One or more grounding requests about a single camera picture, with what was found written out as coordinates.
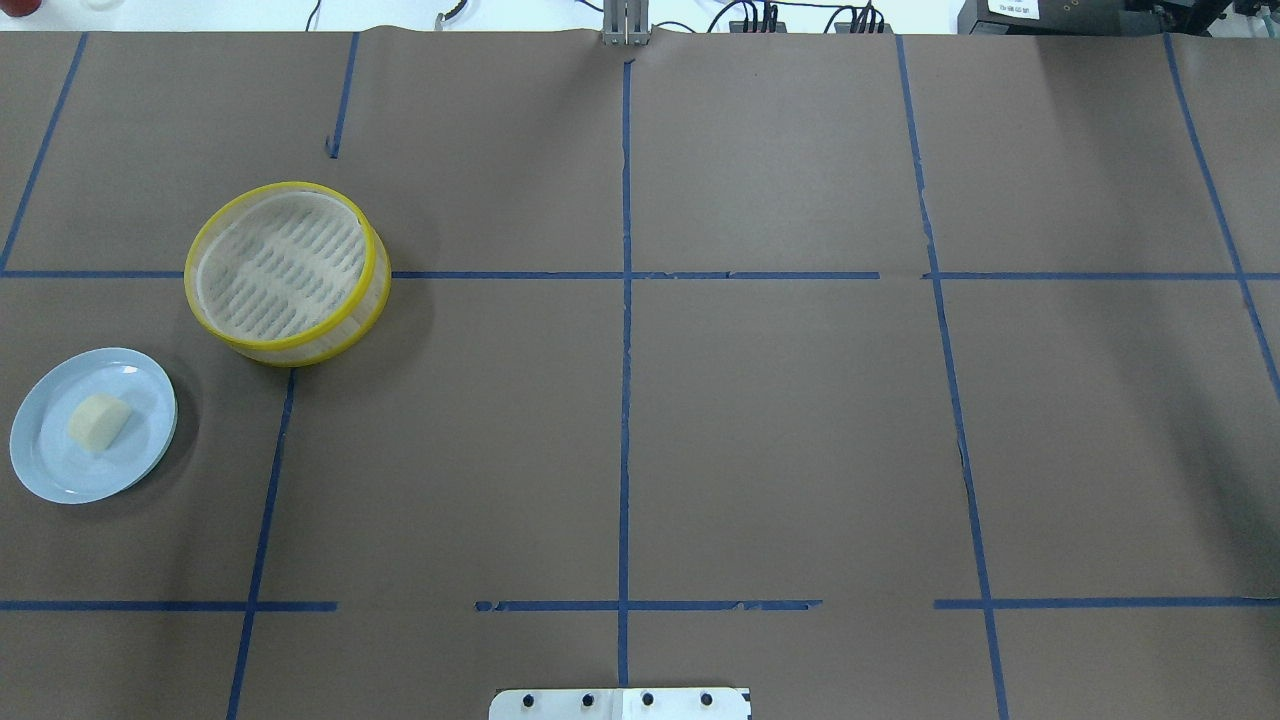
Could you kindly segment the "near orange black connector block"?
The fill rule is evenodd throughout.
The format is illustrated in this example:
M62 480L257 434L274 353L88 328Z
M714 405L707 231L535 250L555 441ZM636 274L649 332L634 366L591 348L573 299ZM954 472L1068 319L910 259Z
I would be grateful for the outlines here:
M726 20L730 33L739 35L774 35L781 32L780 4L773 1L733 1L732 6L742 8L742 18L739 20Z

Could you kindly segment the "orange black connector block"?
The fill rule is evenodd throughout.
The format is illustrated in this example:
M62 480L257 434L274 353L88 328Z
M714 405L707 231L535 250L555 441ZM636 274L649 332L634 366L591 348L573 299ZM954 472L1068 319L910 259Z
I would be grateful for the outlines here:
M890 23L873 1L838 6L824 27L826 33L835 35L884 35L890 31Z
M726 20L730 33L739 35L774 35L781 32L780 4L773 1L733 1L732 6L742 8L742 18L739 20Z

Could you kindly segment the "far orange black connector block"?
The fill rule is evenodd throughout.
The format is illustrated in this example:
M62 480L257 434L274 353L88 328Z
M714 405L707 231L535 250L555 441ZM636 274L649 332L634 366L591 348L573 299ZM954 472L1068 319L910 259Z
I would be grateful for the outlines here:
M890 31L890 23L873 1L838 6L824 27L826 33L835 35L884 35Z

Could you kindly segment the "light blue plate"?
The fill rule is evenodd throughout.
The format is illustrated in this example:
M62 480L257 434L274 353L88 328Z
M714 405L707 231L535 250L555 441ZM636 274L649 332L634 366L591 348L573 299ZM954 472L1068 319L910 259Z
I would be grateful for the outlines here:
M19 482L55 503L90 503L159 465L177 432L165 370L131 348L96 348L50 370L24 397L10 433Z

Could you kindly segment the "aluminium frame post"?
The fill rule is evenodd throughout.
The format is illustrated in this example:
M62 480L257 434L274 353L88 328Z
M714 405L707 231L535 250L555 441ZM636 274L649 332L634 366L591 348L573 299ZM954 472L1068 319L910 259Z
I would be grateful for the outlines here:
M609 47L644 46L652 38L648 0L605 0L602 9L602 42Z

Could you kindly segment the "black computer box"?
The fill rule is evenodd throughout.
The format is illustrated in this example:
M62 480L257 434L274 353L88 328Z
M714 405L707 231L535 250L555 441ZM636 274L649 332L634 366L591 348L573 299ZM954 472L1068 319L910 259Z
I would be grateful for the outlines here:
M1231 1L964 1L959 35L1203 36Z

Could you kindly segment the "brown paper table cover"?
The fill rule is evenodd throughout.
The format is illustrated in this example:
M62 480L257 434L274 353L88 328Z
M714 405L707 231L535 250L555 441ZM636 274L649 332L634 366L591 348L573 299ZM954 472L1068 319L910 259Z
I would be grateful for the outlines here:
M3 35L3 429L169 374L165 459L3 464L5 719L1277 716L1277 44ZM205 331L242 193L356 204L372 329Z

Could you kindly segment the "pale white bun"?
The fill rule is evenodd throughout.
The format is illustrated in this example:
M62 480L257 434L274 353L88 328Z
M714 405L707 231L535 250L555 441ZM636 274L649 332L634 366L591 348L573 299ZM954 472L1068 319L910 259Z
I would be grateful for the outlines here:
M108 393L86 397L70 414L67 434L83 451L101 454L119 436L132 415L124 400Z

